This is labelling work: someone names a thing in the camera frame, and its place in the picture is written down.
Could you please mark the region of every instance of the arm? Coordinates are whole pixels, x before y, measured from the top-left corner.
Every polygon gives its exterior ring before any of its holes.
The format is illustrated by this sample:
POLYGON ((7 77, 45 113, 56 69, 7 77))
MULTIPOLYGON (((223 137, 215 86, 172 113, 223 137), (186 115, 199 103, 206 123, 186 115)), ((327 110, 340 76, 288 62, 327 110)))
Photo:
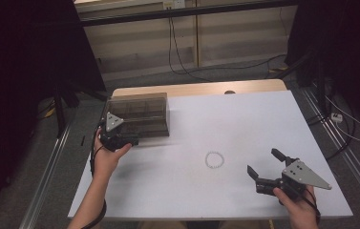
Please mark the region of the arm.
MULTIPOLYGON (((274 188, 275 196, 285 206, 289 212, 290 226, 292 229, 318 229, 316 223, 316 213, 303 200, 292 201, 281 189, 274 188)), ((305 198, 314 203, 314 190, 312 186, 307 187, 304 194, 305 198)))
POLYGON ((93 180, 68 228, 82 228, 98 217, 105 199, 109 178, 117 167, 119 159, 132 147, 131 144, 126 144, 113 153, 102 146, 99 134, 100 129, 96 132, 94 144, 95 150, 100 150, 95 157, 93 180))

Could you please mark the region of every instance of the person's right arm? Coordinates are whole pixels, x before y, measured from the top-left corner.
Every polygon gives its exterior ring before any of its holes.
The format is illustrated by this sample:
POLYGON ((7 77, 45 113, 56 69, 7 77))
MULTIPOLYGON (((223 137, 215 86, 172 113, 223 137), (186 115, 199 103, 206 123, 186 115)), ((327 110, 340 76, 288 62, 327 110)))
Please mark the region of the person's right arm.
MULTIPOLYGON (((316 212, 306 202, 303 200, 291 200, 279 188, 274 188, 273 192, 289 212, 290 226, 292 229, 318 229, 316 222, 316 212)), ((314 190, 312 186, 307 186, 307 191, 305 191, 304 197, 307 198, 310 202, 314 203, 315 200, 308 192, 311 192, 314 196, 314 190)))

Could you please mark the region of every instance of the white board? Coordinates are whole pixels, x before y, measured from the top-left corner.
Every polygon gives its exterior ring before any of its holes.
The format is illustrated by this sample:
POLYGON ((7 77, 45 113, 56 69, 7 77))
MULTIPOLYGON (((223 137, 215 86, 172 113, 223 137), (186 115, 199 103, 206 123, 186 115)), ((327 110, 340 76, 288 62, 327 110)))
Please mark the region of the white board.
MULTIPOLYGON (((279 219, 287 211, 275 197, 257 194, 247 174, 281 177, 276 148, 298 157, 333 187, 315 188, 323 218, 352 216, 291 92, 170 97, 170 136, 141 139, 113 173, 105 219, 279 219), (224 164, 206 166, 219 152, 224 164)), ((68 217, 90 185, 84 169, 68 217)))

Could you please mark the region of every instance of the circular object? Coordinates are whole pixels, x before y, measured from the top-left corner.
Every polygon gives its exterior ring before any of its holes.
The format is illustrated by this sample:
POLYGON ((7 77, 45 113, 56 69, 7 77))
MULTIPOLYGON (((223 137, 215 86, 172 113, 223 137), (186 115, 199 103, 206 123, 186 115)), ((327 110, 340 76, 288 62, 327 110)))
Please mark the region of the circular object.
POLYGON ((211 151, 206 154, 205 164, 211 169, 217 169, 224 165, 224 156, 219 152, 211 151))

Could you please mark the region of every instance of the white ring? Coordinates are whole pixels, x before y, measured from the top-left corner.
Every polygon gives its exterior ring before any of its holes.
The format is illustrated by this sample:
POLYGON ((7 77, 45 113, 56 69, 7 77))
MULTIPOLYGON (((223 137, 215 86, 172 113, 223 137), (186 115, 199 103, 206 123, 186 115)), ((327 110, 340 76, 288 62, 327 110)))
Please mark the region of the white ring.
POLYGON ((207 167, 209 167, 209 168, 211 168, 211 169, 217 169, 217 168, 221 167, 222 165, 224 165, 224 156, 221 155, 219 152, 211 151, 211 152, 209 152, 209 153, 206 154, 205 164, 206 164, 207 167), (211 156, 211 155, 217 155, 217 156, 219 156, 219 157, 221 158, 221 161, 220 161, 219 163, 217 163, 217 164, 214 164, 214 165, 209 164, 208 158, 209 158, 209 156, 211 156))

